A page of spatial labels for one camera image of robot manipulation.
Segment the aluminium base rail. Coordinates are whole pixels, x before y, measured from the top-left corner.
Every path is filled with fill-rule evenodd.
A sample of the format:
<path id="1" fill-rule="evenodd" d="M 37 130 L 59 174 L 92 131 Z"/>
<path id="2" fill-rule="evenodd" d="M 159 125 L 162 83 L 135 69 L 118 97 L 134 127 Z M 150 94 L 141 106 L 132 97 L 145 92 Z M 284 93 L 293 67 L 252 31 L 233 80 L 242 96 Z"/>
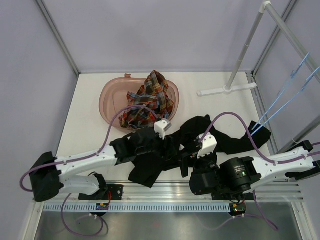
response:
<path id="1" fill-rule="evenodd" d="M 212 200 L 211 194 L 194 195 L 189 182 L 165 181 L 156 182 L 148 188 L 129 181 L 108 181 L 108 185 L 123 185 L 123 202 L 137 203 L 191 203 L 191 202 L 228 202 L 228 200 Z M 295 182 L 276 181 L 260 186 L 255 190 L 256 198 L 263 202 L 303 202 L 300 186 Z"/>

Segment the pink plastic basin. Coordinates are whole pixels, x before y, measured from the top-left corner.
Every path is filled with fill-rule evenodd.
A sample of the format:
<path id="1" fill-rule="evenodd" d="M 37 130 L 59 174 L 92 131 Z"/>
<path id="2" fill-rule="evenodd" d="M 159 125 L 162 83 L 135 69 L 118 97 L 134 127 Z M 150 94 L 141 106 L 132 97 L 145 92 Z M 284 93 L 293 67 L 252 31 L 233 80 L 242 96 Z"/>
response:
<path id="1" fill-rule="evenodd" d="M 137 78 L 132 77 L 129 73 L 125 73 L 124 77 L 117 77 L 109 81 L 104 86 L 99 98 L 99 112 L 103 120 L 110 124 L 116 113 L 128 106 L 127 93 L 137 93 L 140 87 L 144 85 L 146 79 L 146 76 L 144 78 Z M 174 103 L 172 113 L 168 118 L 169 121 L 172 121 L 179 107 L 180 94 L 178 87 L 172 81 L 167 80 L 167 82 L 167 96 Z M 112 126 L 122 132 L 131 131 L 121 127 L 118 118 L 116 118 Z"/>

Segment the blue hanger holding black shirt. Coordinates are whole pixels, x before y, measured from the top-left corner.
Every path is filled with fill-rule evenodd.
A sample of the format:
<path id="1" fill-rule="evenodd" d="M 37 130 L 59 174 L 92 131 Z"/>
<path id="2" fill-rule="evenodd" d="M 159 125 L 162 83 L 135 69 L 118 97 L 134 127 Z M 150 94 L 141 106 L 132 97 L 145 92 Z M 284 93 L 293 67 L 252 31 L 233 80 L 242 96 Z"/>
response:
<path id="1" fill-rule="evenodd" d="M 268 108 L 268 110 L 262 115 L 262 117 L 259 119 L 259 121 L 254 125 L 254 127 L 252 128 L 253 132 L 251 133 L 251 135 L 255 135 L 257 132 L 259 132 L 262 127 L 264 127 L 267 123 L 269 123 L 272 119 L 274 119 L 282 110 L 284 110 L 291 102 L 293 102 L 299 95 L 302 94 L 302 92 L 305 91 L 305 89 L 307 88 L 308 84 L 313 80 L 313 78 L 316 76 L 316 74 L 320 71 L 320 68 L 317 67 L 305 80 L 305 83 L 302 85 L 301 89 L 289 100 L 287 101 L 284 105 L 282 105 L 278 110 L 276 110 L 270 117 L 267 118 L 267 120 L 265 120 L 262 123 L 262 120 L 264 118 L 266 118 L 268 116 L 268 113 L 270 112 L 270 110 L 275 106 L 275 104 L 278 102 L 278 100 L 281 98 L 281 96 L 285 93 L 285 91 L 287 90 L 287 88 L 290 86 L 290 84 L 293 82 L 294 80 L 294 75 L 292 75 L 290 77 L 290 80 L 287 81 L 287 83 L 285 84 L 285 87 L 282 88 L 282 90 L 280 91 L 280 93 L 277 95 L 276 99 L 274 100 L 274 102 L 270 105 L 270 107 Z"/>

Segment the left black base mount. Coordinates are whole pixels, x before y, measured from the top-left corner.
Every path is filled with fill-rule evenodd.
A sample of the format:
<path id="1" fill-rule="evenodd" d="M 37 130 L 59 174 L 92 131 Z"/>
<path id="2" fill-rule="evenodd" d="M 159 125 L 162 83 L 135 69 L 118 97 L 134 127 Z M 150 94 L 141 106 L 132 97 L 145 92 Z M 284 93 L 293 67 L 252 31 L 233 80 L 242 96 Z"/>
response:
<path id="1" fill-rule="evenodd" d="M 110 200 L 121 201 L 123 198 L 124 186 L 122 184 L 108 184 L 107 191 L 102 193 L 94 193 L 93 195 L 79 194 L 78 199 L 81 201 L 100 201 Z"/>

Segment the left aluminium frame post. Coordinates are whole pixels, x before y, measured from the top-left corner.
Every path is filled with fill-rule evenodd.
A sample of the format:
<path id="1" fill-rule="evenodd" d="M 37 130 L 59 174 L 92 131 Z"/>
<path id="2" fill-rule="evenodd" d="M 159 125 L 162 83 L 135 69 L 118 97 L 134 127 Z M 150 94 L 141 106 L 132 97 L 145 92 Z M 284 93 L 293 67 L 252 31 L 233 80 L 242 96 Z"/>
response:
<path id="1" fill-rule="evenodd" d="M 60 50 L 62 51 L 67 63 L 71 67 L 74 74 L 79 77 L 81 74 L 81 71 L 79 70 L 74 58 L 72 57 L 57 25 L 55 24 L 55 21 L 47 8 L 44 0 L 34 0 L 34 3 L 38 7 L 39 11 L 41 12 L 41 15 L 43 16 L 44 20 L 47 23 L 47 26 L 49 27 L 49 30 L 53 34 L 54 39 L 56 40 Z"/>

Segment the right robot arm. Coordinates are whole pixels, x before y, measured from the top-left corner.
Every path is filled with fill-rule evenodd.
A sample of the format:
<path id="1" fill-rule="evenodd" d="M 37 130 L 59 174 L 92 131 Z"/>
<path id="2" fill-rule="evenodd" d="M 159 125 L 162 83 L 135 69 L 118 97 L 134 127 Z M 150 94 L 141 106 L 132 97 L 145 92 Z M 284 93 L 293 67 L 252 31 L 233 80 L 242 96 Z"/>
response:
<path id="1" fill-rule="evenodd" d="M 196 160 L 189 179 L 189 188 L 196 195 L 211 195 L 213 200 L 240 202 L 259 187 L 277 180 L 296 181 L 315 177 L 320 173 L 320 162 L 313 145 L 303 141 L 289 151 L 267 158 L 261 156 L 235 157 L 216 165 L 213 155 Z"/>

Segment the right aluminium frame post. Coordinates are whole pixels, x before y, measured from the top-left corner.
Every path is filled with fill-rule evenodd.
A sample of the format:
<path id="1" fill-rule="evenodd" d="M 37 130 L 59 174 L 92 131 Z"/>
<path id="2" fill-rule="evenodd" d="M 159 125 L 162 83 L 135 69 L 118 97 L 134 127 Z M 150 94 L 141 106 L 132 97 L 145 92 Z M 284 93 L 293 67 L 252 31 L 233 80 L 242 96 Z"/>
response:
<path id="1" fill-rule="evenodd" d="M 299 0 L 290 0 L 288 4 L 286 5 L 283 13 L 280 15 L 281 19 L 286 23 L 288 19 L 290 18 L 291 14 L 293 13 L 294 9 L 296 8 Z M 269 53 L 272 50 L 272 47 L 275 45 L 278 37 L 281 34 L 281 29 L 276 24 L 272 34 L 270 35 L 260 57 L 258 58 L 257 63 L 255 64 L 253 70 L 251 71 L 251 74 L 253 77 L 255 77 L 262 67 L 264 61 L 267 59 Z"/>

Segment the red plaid shirt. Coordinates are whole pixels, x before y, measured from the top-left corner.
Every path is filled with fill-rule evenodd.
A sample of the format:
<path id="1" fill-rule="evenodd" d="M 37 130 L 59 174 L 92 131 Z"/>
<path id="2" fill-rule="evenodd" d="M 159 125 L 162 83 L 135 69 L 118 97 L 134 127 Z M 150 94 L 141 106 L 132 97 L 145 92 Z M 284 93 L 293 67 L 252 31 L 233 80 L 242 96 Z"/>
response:
<path id="1" fill-rule="evenodd" d="M 163 118 L 168 119 L 172 114 L 175 102 L 168 96 L 169 83 L 166 78 L 153 70 L 139 90 L 128 92 L 126 99 L 131 107 L 119 116 L 122 128 L 137 130 L 152 127 Z"/>

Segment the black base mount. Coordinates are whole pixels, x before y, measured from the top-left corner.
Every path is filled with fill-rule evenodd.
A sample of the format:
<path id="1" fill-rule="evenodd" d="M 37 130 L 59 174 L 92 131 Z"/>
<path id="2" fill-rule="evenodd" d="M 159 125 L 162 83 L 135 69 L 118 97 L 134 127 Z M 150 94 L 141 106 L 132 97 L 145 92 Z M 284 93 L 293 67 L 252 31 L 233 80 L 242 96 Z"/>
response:
<path id="1" fill-rule="evenodd" d="M 236 188 L 224 186 L 224 188 L 217 188 L 211 193 L 212 200 L 226 200 L 233 203 L 240 203 L 245 200 L 253 200 L 252 193 L 245 193 L 249 190 L 250 185 L 246 184 Z"/>
<path id="2" fill-rule="evenodd" d="M 102 193 L 94 193 L 93 195 L 79 194 L 78 199 L 81 201 L 100 201 L 110 200 L 121 201 L 123 198 L 124 186 L 122 184 L 108 184 L 107 191 Z"/>

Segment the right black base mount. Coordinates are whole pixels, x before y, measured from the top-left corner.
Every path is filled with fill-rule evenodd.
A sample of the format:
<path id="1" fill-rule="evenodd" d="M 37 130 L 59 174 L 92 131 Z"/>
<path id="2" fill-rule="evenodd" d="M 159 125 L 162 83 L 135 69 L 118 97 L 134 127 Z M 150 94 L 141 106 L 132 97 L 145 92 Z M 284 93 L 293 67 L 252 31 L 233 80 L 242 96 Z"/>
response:
<path id="1" fill-rule="evenodd" d="M 224 188 L 217 188 L 211 193 L 212 200 L 226 200 L 233 203 L 240 203 L 245 200 L 253 200 L 252 193 L 245 193 L 249 190 L 250 185 L 246 184 L 236 188 L 224 186 Z"/>

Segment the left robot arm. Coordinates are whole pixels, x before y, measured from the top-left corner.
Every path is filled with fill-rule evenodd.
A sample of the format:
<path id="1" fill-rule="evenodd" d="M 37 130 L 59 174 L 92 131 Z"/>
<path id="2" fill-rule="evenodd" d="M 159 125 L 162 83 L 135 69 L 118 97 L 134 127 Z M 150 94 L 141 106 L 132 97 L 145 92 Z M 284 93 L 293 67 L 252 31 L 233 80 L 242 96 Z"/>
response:
<path id="1" fill-rule="evenodd" d="M 117 166 L 135 160 L 171 160 L 178 151 L 171 136 L 162 137 L 152 128 L 139 129 L 106 144 L 102 150 L 68 157 L 43 153 L 32 166 L 29 175 L 36 202 L 45 202 L 58 194 L 84 194 L 100 200 L 107 195 L 106 181 L 101 174 L 82 173 L 105 166 Z"/>

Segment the aluminium frame post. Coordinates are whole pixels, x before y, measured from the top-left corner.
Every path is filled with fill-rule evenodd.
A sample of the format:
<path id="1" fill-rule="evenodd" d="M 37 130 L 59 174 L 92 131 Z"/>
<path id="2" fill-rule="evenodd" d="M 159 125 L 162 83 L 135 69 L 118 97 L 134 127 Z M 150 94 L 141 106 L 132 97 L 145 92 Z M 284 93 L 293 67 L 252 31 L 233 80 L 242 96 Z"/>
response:
<path id="1" fill-rule="evenodd" d="M 39 11 L 41 12 L 41 15 L 43 16 L 44 20 L 47 23 L 47 26 L 49 27 L 49 30 L 53 34 L 54 39 L 56 40 L 60 50 L 62 51 L 67 63 L 71 67 L 74 74 L 79 77 L 81 74 L 81 71 L 79 70 L 74 58 L 72 57 L 57 25 L 55 24 L 55 21 L 47 8 L 44 0 L 34 0 L 34 3 L 38 7 Z"/>
<path id="2" fill-rule="evenodd" d="M 286 5 L 283 13 L 280 15 L 281 19 L 286 23 L 288 19 L 290 18 L 291 14 L 293 13 L 294 9 L 296 8 L 299 0 L 290 0 L 288 4 Z M 257 63 L 255 64 L 253 70 L 251 71 L 251 74 L 253 77 L 255 77 L 262 67 L 264 61 L 267 59 L 269 53 L 272 50 L 272 47 L 275 45 L 278 37 L 281 34 L 281 29 L 276 24 L 272 34 L 270 35 L 260 57 L 258 58 Z"/>

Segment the white clothes rack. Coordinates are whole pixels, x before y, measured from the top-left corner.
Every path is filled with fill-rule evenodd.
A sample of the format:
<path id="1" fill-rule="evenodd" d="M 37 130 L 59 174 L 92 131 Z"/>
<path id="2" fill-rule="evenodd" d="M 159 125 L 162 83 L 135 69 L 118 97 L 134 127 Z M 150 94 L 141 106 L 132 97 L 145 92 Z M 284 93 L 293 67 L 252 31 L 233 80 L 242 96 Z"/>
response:
<path id="1" fill-rule="evenodd" d="M 273 0 L 271 5 L 281 14 L 289 0 Z M 276 23 L 265 12 L 263 20 L 255 22 L 260 15 L 260 0 L 227 0 L 214 2 L 216 21 L 211 25 L 215 40 L 212 53 L 218 66 L 228 72 L 240 67 L 247 73 L 257 111 L 262 114 L 275 101 L 277 93 L 297 67 L 302 56 L 281 30 L 262 67 L 254 77 L 252 70 L 271 36 Z M 302 82 L 320 67 L 320 3 L 317 0 L 299 0 L 286 26 L 300 42 L 300 48 L 309 54 L 308 61 L 300 69 L 293 84 L 272 108 L 278 110 L 302 87 Z M 306 89 L 268 126 L 272 137 L 268 144 L 271 153 L 283 150 L 297 140 L 318 142 L 320 139 L 320 77 L 316 75 Z"/>

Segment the black shirt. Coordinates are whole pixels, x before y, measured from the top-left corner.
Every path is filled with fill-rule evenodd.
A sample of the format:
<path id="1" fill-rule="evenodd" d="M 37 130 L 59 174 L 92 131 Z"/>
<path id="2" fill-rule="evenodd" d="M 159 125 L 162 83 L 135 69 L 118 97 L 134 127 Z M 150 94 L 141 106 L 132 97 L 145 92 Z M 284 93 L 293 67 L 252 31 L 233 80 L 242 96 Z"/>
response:
<path id="1" fill-rule="evenodd" d="M 178 131 L 168 136 L 172 141 L 176 151 L 183 146 L 185 150 L 195 150 L 194 140 L 200 134 L 203 134 L 211 124 L 210 116 L 195 116 L 187 120 Z M 234 155 L 254 150 L 254 147 L 247 134 L 241 138 L 233 138 L 227 134 L 216 130 L 212 127 L 209 130 L 217 141 L 214 154 L 225 153 Z M 152 153 L 137 156 L 133 161 L 134 168 L 130 172 L 128 180 L 152 188 L 159 175 L 163 171 L 172 170 L 179 167 L 179 157 L 176 155 L 168 160 L 155 158 Z"/>

